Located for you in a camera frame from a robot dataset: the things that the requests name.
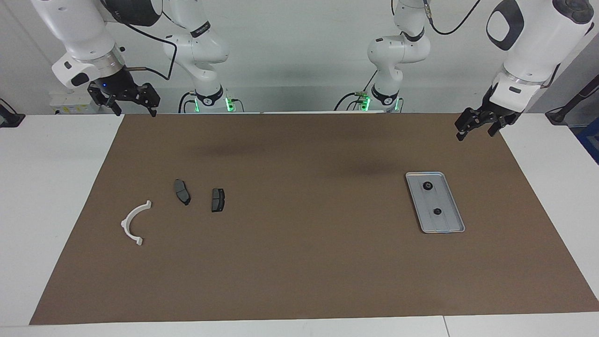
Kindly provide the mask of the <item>white power strip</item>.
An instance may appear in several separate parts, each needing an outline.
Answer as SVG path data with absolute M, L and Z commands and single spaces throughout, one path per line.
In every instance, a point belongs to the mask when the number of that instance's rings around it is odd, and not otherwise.
M 51 113 L 66 115 L 88 115 L 99 112 L 99 105 L 87 92 L 49 93 Z

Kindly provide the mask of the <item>silver metal tray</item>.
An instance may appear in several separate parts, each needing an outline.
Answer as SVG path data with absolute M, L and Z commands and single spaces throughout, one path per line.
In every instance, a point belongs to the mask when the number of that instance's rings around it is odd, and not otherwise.
M 466 230 L 447 179 L 441 171 L 411 171 L 406 173 L 411 201 L 423 233 L 463 233 Z M 430 181 L 432 190 L 422 184 Z M 440 208 L 441 215 L 433 214 Z

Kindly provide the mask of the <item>black desk clamp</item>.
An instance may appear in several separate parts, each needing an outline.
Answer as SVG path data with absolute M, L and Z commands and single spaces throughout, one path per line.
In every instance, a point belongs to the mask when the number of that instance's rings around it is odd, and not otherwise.
M 0 128 L 16 128 L 18 127 L 26 117 L 23 113 L 17 113 L 17 111 L 4 100 L 0 98 Z

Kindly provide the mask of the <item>blue box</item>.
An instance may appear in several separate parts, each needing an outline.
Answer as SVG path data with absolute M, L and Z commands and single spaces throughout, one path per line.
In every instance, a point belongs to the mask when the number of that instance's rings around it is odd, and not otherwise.
M 599 165 L 599 117 L 576 134 L 576 139 Z

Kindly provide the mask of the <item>brown table mat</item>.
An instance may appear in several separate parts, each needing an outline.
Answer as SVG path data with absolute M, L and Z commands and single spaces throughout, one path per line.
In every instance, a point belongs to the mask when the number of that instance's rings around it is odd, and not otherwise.
M 30 324 L 599 311 L 504 139 L 455 120 L 127 115 Z M 422 232 L 411 171 L 445 175 L 463 233 Z

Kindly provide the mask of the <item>curved dark brake pad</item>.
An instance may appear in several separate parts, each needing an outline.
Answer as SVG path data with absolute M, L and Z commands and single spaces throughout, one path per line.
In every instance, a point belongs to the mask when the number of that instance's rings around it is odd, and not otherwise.
M 186 188 L 184 181 L 180 179 L 176 179 L 174 181 L 174 192 L 178 200 L 180 200 L 184 205 L 189 205 L 191 201 L 191 196 L 188 192 L 188 189 Z

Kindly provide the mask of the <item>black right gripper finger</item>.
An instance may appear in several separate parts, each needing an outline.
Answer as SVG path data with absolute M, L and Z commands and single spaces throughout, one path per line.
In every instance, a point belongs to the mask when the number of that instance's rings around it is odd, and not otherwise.
M 160 103 L 160 96 L 158 92 L 154 89 L 151 83 L 144 83 L 141 86 L 136 87 L 137 95 L 136 95 L 136 104 L 142 105 L 148 110 L 148 113 L 152 117 L 156 117 Z
M 92 100 L 96 103 L 96 105 L 104 106 L 112 110 L 114 115 L 119 117 L 122 114 L 122 109 L 116 102 L 114 96 L 106 97 L 103 94 L 91 94 Z

